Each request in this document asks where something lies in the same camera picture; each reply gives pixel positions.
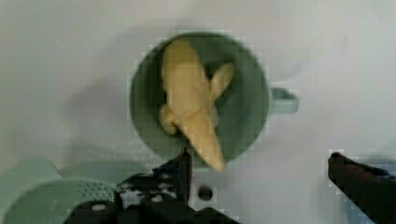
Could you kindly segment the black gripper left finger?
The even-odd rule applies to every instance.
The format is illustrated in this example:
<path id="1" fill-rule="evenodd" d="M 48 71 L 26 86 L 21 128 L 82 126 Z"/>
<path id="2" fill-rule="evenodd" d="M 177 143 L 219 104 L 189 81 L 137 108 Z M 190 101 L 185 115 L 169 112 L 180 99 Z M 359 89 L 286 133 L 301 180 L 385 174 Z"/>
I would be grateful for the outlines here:
<path id="1" fill-rule="evenodd" d="M 189 206 L 192 158 L 186 148 L 150 172 L 120 182 L 113 199 L 77 205 L 63 224 L 240 224 L 220 211 Z"/>

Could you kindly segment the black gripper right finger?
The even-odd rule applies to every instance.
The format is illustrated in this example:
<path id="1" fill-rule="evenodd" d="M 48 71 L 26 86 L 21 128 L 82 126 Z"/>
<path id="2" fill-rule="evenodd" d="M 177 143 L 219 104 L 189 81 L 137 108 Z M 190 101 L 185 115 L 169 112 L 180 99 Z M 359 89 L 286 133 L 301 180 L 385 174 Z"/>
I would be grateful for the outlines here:
<path id="1" fill-rule="evenodd" d="M 374 224 L 395 224 L 394 175 L 334 152 L 328 159 L 328 177 Z"/>

